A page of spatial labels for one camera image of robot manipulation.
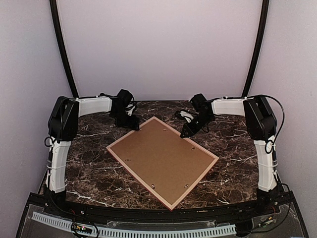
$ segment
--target wooden frame border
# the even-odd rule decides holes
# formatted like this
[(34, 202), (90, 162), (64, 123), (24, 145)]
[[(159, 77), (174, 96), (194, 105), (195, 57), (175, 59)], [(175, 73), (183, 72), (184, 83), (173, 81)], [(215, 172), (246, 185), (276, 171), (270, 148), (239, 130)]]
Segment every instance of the wooden frame border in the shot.
[[(159, 120), (156, 117), (152, 117), (150, 119), (148, 119), (146, 122), (142, 123), (140, 125), (140, 128), (142, 128), (144, 125), (146, 125), (147, 123), (151, 122), (152, 120), (156, 120), (159, 123), (163, 124), (164, 126), (166, 126), (168, 129), (170, 129), (172, 132), (174, 132), (175, 134), (177, 134), (178, 136), (180, 136), (180, 132), (178, 132), (177, 130), (175, 130), (173, 127), (169, 126), (168, 124), (164, 123), (163, 121)], [(154, 189), (152, 189), (143, 179), (141, 179), (122, 159), (120, 159), (120, 157), (111, 149), (111, 147), (113, 145), (115, 145), (116, 143), (120, 142), (121, 140), (123, 140), (124, 138), (128, 137), (129, 135), (131, 135), (132, 133), (134, 133), (135, 131), (130, 131), (129, 133), (125, 134), (123, 137), (119, 138), (118, 140), (116, 140), (115, 142), (113, 142), (112, 144), (110, 144), (109, 146), (107, 146), (107, 150), (109, 151), (109, 153), (119, 162), (121, 163), (121, 165), (137, 180), (139, 181), (150, 193), (152, 193), (161, 203), (163, 203), (170, 211), (172, 211), (192, 190), (193, 188), (198, 184), (198, 182), (207, 174), (207, 172), (214, 166), (214, 164), (218, 161), (219, 157), (216, 156), (215, 154), (213, 154), (212, 152), (208, 151), (207, 149), (205, 149), (204, 147), (202, 147), (201, 145), (197, 144), (196, 142), (194, 142), (193, 140), (189, 139), (189, 138), (184, 138), (184, 140), (188, 141), (189, 143), (191, 143), (193, 146), (199, 148), (200, 150), (202, 150), (203, 152), (205, 152), (206, 154), (212, 156), (214, 158), (214, 160), (211, 162), (211, 164), (202, 172), (202, 174), (193, 182), (193, 184), (173, 203), (170, 204), (169, 202), (167, 202), (162, 196), (160, 196)]]

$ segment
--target marble table surface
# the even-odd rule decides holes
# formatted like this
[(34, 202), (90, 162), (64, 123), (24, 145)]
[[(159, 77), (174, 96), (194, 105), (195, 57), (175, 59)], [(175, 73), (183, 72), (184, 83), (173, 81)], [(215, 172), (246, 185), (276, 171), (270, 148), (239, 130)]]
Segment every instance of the marble table surface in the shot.
[[(141, 123), (155, 116), (181, 131), (177, 110), (194, 111), (187, 101), (138, 102)], [(233, 204), (256, 199), (259, 179), (253, 140), (240, 116), (216, 116), (210, 131), (192, 140), (219, 156), (219, 160), (176, 209)], [(106, 147), (129, 129), (117, 128), (107, 113), (83, 116), (72, 141), (66, 165), (66, 199), (78, 203), (135, 209), (165, 209), (111, 155)]]

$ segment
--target white backdrop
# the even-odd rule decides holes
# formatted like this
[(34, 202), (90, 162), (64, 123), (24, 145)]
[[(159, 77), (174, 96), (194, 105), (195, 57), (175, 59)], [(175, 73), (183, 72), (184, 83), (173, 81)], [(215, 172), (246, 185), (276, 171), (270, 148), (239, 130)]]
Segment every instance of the white backdrop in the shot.
[(60, 0), (80, 96), (136, 100), (240, 96), (261, 0)]
[[(317, 237), (317, 1), (271, 1), (250, 95), (276, 97), (285, 109), (277, 139), (278, 172), (290, 185), (310, 237)], [(281, 123), (279, 106), (271, 103)]]
[(50, 114), (71, 93), (49, 1), (0, 4), (0, 237), (13, 238), (46, 171)]

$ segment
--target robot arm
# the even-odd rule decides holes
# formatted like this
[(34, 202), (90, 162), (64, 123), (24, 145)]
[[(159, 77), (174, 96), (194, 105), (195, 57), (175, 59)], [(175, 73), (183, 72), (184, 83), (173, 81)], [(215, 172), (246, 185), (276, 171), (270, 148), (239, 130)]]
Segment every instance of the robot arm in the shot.
[(191, 103), (198, 115), (184, 124), (181, 137), (196, 134), (203, 126), (215, 120), (214, 115), (238, 115), (246, 118), (248, 134), (254, 140), (259, 165), (259, 189), (273, 190), (277, 183), (275, 149), (277, 121), (264, 96), (251, 98), (222, 98), (208, 101), (202, 94), (195, 95)]
[(49, 119), (50, 153), (46, 186), (59, 193), (65, 190), (65, 168), (71, 141), (77, 135), (78, 118), (84, 115), (110, 112), (118, 127), (139, 130), (139, 119), (132, 115), (132, 94), (121, 90), (116, 97), (101, 94), (89, 98), (59, 97)]

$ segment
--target cable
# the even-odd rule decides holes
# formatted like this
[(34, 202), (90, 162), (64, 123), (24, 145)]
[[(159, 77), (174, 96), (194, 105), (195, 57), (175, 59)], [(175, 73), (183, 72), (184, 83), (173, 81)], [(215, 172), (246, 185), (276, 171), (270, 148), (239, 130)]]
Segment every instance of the cable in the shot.
[[(52, 202), (52, 204), (54, 205), (54, 207), (56, 207), (59, 211), (61, 211), (61, 212), (63, 212), (63, 213), (66, 213), (66, 214), (68, 214), (68, 215), (71, 215), (71, 216), (77, 217), (77, 218), (84, 219), (84, 221), (87, 221), (87, 218), (86, 218), (86, 217), (79, 216), (79, 215), (74, 214), (74, 213), (71, 213), (71, 212), (67, 212), (67, 211), (65, 211), (65, 210), (61, 209), (59, 206), (57, 206), (57, 204), (54, 202), (54, 200), (53, 200), (53, 198), (52, 198), (52, 194), (51, 194), (51, 193), (50, 193), (50, 199), (51, 199), (51, 202)], [(95, 224), (95, 223), (93, 223), (93, 226), (96, 228), (96, 232), (97, 232), (97, 236), (96, 236), (96, 238), (98, 238), (98, 237), (99, 237), (99, 230), (98, 230), (98, 227), (96, 226), (96, 224)]]
[[(96, 236), (96, 238), (98, 238), (98, 237), (99, 237), (99, 230), (98, 230), (96, 224), (94, 224), (94, 227), (96, 228), (96, 231), (97, 231), (97, 236)], [(74, 231), (75, 234), (76, 234), (76, 235), (74, 235), (74, 234), (73, 234), (73, 235), (74, 235), (75, 237), (77, 237), (77, 238), (87, 238), (87, 237), (89, 237), (89, 236), (85, 236), (85, 235), (79, 234), (76, 230), (73, 230), (73, 231)]]
[(135, 109), (136, 109), (136, 106), (137, 106), (137, 102), (136, 101), (134, 101), (134, 97), (132, 96), (132, 101), (131, 101), (131, 106), (129, 106), (129, 107), (126, 107), (125, 108), (125, 110), (126, 111), (129, 111), (129, 110), (131, 110), (134, 106), (135, 106)]
[[(192, 115), (195, 115), (195, 116), (198, 115), (198, 113), (192, 113), (192, 112), (190, 112), (190, 111), (188, 111), (188, 110), (185, 110), (185, 109), (182, 109), (182, 110), (180, 110), (180, 111), (176, 111), (176, 114), (177, 114), (177, 113), (179, 114), (179, 115), (177, 116), (178, 118), (187, 118), (187, 119), (189, 119), (190, 121), (192, 121), (192, 119), (191, 119), (190, 117), (188, 117), (188, 116), (185, 116), (185, 115), (182, 115), (182, 116), (181, 116), (181, 115), (180, 115), (181, 112), (188, 113), (188, 114), (190, 114), (191, 116), (192, 116)], [(209, 123), (210, 123), (210, 121), (209, 121), (205, 126), (202, 127), (202, 131), (203, 131), (204, 133), (209, 133), (209, 132), (210, 132), (209, 127), (208, 127)]]
[[(50, 144), (47, 144), (47, 143), (46, 143), (47, 139), (50, 139), (50, 140), (51, 140), (51, 143), (50, 143)], [(55, 141), (57, 141), (57, 139), (54, 139), (54, 140), (53, 140), (51, 136), (48, 136), (48, 137), (46, 137), (46, 138), (44, 139), (44, 145), (45, 145), (46, 147), (51, 147), (51, 146), (54, 145)]]
[[(270, 154), (270, 153), (273, 151), (273, 149), (274, 149), (274, 145), (275, 145), (276, 139), (277, 139), (277, 137), (278, 137), (279, 133), (281, 132), (282, 127), (283, 127), (283, 125), (284, 125), (284, 121), (285, 121), (285, 111), (284, 111), (283, 105), (282, 105), (276, 98), (274, 98), (274, 97), (272, 97), (272, 96), (269, 96), (269, 95), (264, 95), (264, 94), (260, 94), (260, 95), (256, 95), (256, 96), (258, 96), (258, 97), (266, 97), (266, 98), (271, 98), (271, 99), (273, 99), (274, 101), (276, 101), (276, 102), (279, 104), (279, 106), (281, 107), (282, 112), (283, 112), (282, 123), (281, 123), (281, 126), (279, 127), (279, 129), (278, 129), (278, 131), (277, 131), (277, 133), (276, 133), (276, 135), (275, 135), (275, 139), (274, 139), (273, 141), (272, 141), (272, 140), (268, 140), (268, 141), (266, 142), (266, 144), (265, 144), (265, 147), (264, 147), (265, 152), (266, 152), (267, 154)], [(267, 145), (268, 145), (269, 143), (272, 143), (272, 145), (271, 145), (271, 150), (270, 150), (270, 151), (267, 151)]]
[(60, 102), (60, 110), (59, 110), (59, 115), (60, 115), (60, 135), (59, 137), (62, 139), (63, 138), (63, 110), (65, 110), (63, 103), (68, 100), (68, 98), (64, 98), (61, 102)]
[(209, 99), (207, 100), (206, 102), (208, 103), (212, 103), (214, 100), (217, 100), (217, 99), (221, 99), (221, 98), (213, 98), (213, 99)]
[(274, 211), (274, 215), (276, 214), (276, 210), (273, 206), (271, 206), (272, 210)]
[(244, 234), (244, 233), (254, 234), (254, 233), (267, 233), (267, 232), (271, 232), (271, 231), (275, 230), (277, 227), (279, 227), (279, 226), (286, 220), (286, 218), (288, 217), (288, 214), (289, 214), (289, 212), (290, 212), (290, 210), (291, 210), (291, 203), (292, 203), (292, 197), (291, 197), (291, 193), (290, 193), (291, 190), (290, 190), (289, 186), (288, 186), (286, 183), (282, 183), (282, 182), (278, 181), (275, 175), (274, 175), (274, 178), (275, 178), (275, 181), (276, 181), (278, 184), (286, 186), (286, 187), (287, 187), (287, 190), (288, 190), (288, 192), (289, 192), (289, 203), (288, 203), (288, 209), (287, 209), (287, 212), (286, 212), (285, 217), (283, 218), (283, 220), (282, 220), (279, 224), (277, 224), (275, 227), (273, 227), (273, 228), (271, 228), (271, 229), (269, 229), (269, 230), (267, 230), (267, 231), (254, 231), (254, 230), (260, 228), (260, 227), (254, 227), (254, 228), (252, 228), (251, 230), (248, 230), (248, 231), (236, 231), (238, 234)]
[(275, 227), (273, 227), (273, 228), (271, 228), (271, 229), (269, 229), (269, 230), (267, 230), (267, 231), (251, 232), (252, 234), (253, 234), (253, 233), (266, 233), (266, 232), (273, 231), (274, 229), (276, 229), (277, 227), (279, 227), (279, 226), (286, 220), (286, 218), (288, 217), (289, 211), (291, 210), (292, 197), (291, 197), (291, 193), (290, 193), (291, 190), (289, 189), (289, 186), (288, 186), (286, 183), (279, 182), (279, 181), (277, 180), (277, 178), (276, 178), (275, 175), (274, 175), (274, 178), (275, 178), (275, 180), (276, 180), (276, 182), (277, 182), (278, 184), (286, 186), (286, 187), (287, 187), (287, 190), (288, 190), (288, 192), (289, 192), (289, 204), (288, 204), (288, 209), (287, 209), (286, 215), (285, 215), (285, 217), (283, 218), (283, 220), (282, 220), (279, 224), (277, 224)]

